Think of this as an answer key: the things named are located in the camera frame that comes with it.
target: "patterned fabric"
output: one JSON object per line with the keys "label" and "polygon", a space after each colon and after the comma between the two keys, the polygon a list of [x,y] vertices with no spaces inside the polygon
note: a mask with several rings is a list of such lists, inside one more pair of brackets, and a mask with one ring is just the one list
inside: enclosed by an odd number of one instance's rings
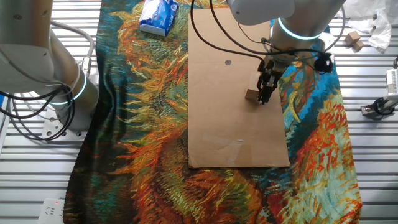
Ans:
{"label": "patterned fabric", "polygon": [[143,2],[103,0],[99,103],[70,178],[65,223],[358,223],[335,69],[319,75],[296,63],[279,82],[290,168],[188,168],[190,2],[179,3],[164,38],[139,31]]}

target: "power outlet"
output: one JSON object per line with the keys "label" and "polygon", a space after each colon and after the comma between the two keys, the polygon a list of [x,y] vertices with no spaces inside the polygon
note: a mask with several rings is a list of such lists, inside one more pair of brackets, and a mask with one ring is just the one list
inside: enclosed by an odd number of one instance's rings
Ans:
{"label": "power outlet", "polygon": [[62,199],[46,198],[37,224],[63,224],[64,203],[65,201]]}

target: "cardboard sheet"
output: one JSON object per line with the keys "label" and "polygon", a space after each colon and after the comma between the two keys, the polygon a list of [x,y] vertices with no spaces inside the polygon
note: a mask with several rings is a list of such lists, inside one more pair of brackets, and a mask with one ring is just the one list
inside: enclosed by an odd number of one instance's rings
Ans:
{"label": "cardboard sheet", "polygon": [[[218,19],[239,43],[265,51],[240,31],[229,9],[216,9]],[[243,51],[218,28],[209,9],[195,9],[200,34],[219,47]],[[269,24],[243,26],[250,38],[269,36]],[[189,25],[188,153],[191,167],[289,166],[284,118],[278,90],[267,105],[245,99],[256,58],[207,46]]]}

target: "metal table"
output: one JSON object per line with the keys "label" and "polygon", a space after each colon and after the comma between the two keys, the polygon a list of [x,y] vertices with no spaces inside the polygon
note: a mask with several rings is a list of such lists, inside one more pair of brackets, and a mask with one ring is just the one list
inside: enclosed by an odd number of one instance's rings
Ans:
{"label": "metal table", "polygon": [[[54,0],[52,17],[95,37],[100,7],[99,0]],[[330,25],[331,33],[337,35],[342,20],[334,19]],[[345,35],[351,31],[346,27]],[[77,60],[84,57],[88,50],[84,38],[56,27],[54,32]],[[362,35],[365,44],[368,39],[368,35]],[[398,54],[398,26],[393,28],[385,54],[372,47],[354,54],[343,41],[335,52],[363,200],[361,224],[398,223],[398,114],[376,123],[362,117],[359,109],[387,93],[385,71]],[[90,78],[97,82],[95,53],[91,73]],[[30,113],[21,102],[17,107],[22,115]],[[34,117],[28,126],[40,134],[43,123],[42,118]],[[0,224],[36,224],[45,198],[65,196],[80,147],[39,145],[21,136],[11,124],[3,134]]]}

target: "wooden cube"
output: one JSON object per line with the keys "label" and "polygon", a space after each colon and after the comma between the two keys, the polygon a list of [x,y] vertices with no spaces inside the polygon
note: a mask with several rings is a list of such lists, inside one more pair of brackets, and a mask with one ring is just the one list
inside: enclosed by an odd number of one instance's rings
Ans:
{"label": "wooden cube", "polygon": [[359,35],[359,33],[357,33],[356,31],[354,32],[350,32],[346,38],[345,41],[347,42],[347,44],[349,45],[353,45],[355,43],[357,43],[359,41],[359,39],[361,38],[361,36]]}
{"label": "wooden cube", "polygon": [[249,86],[246,90],[245,99],[257,101],[259,90],[257,89],[257,82],[259,81],[260,74],[252,74],[249,80]]}
{"label": "wooden cube", "polygon": [[357,43],[354,44],[354,48],[356,51],[360,51],[363,46],[365,46],[365,45],[363,44],[362,41],[358,41]]}

